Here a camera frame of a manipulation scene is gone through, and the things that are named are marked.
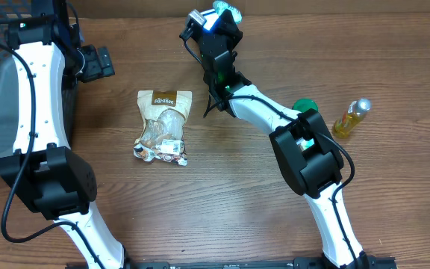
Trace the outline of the teal snack packet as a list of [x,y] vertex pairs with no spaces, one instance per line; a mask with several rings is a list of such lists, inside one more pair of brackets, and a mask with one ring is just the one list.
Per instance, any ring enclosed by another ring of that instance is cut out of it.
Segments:
[[221,16],[226,10],[231,12],[231,15],[236,24],[240,24],[243,20],[242,13],[233,5],[226,1],[216,0],[212,4],[213,9],[216,11],[218,16]]

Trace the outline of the green lid white jar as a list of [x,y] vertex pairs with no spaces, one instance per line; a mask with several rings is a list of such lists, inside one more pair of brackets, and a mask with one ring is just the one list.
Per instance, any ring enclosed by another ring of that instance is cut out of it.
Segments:
[[301,113],[304,113],[310,109],[314,109],[315,111],[319,110],[318,105],[312,99],[298,99],[294,102],[292,109]]

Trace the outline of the yellow Vim liquid bottle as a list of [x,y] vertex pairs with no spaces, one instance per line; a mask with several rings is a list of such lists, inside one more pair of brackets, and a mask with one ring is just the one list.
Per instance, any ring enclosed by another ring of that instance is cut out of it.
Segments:
[[371,101],[366,98],[355,100],[350,104],[342,117],[334,122],[332,134],[338,138],[347,138],[350,133],[368,114],[372,107]]

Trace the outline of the Kleenex tissue pack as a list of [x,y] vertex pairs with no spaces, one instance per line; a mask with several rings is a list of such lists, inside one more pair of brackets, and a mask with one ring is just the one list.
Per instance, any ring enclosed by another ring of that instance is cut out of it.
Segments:
[[303,152],[306,149],[309,149],[310,147],[312,147],[315,143],[314,143],[314,139],[306,140],[304,138],[300,138],[297,140],[296,144],[298,145],[300,150]]

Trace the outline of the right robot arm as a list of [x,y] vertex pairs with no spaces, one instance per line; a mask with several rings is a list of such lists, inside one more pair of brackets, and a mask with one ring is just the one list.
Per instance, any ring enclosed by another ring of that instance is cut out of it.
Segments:
[[367,254],[352,230],[342,190],[343,162],[351,158],[330,135],[320,113],[299,112],[271,100],[236,71],[234,48],[243,34],[230,10],[193,10],[187,17],[200,49],[204,81],[214,105],[269,136],[280,172],[303,196],[322,239],[324,268],[368,268]]

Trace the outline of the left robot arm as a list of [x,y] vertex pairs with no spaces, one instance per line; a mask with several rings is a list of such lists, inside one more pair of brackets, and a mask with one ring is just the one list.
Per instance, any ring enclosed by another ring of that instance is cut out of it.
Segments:
[[18,129],[13,154],[0,158],[10,198],[61,228],[87,268],[128,268],[125,248],[96,205],[92,167],[69,145],[63,93],[114,74],[106,48],[83,46],[73,8],[33,1],[31,15],[9,23],[6,42],[18,75]]

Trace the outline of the beige Pantree snack pouch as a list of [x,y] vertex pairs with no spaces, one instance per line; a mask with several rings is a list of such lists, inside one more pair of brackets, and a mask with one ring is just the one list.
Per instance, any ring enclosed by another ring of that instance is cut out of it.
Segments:
[[186,166],[184,126],[192,101],[190,91],[139,91],[137,104],[143,132],[134,142],[134,156],[146,162],[161,160]]

